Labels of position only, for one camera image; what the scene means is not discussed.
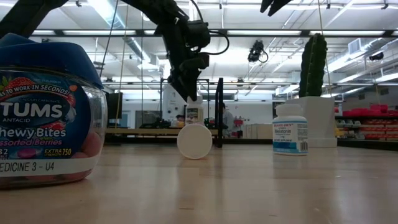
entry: table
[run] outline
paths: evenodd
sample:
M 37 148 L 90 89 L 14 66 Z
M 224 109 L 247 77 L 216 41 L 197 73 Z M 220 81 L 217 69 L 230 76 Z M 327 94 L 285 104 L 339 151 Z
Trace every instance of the table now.
M 106 147 L 84 181 L 0 191 L 1 223 L 395 224 L 398 153 L 225 145 L 202 160 L 174 146 Z

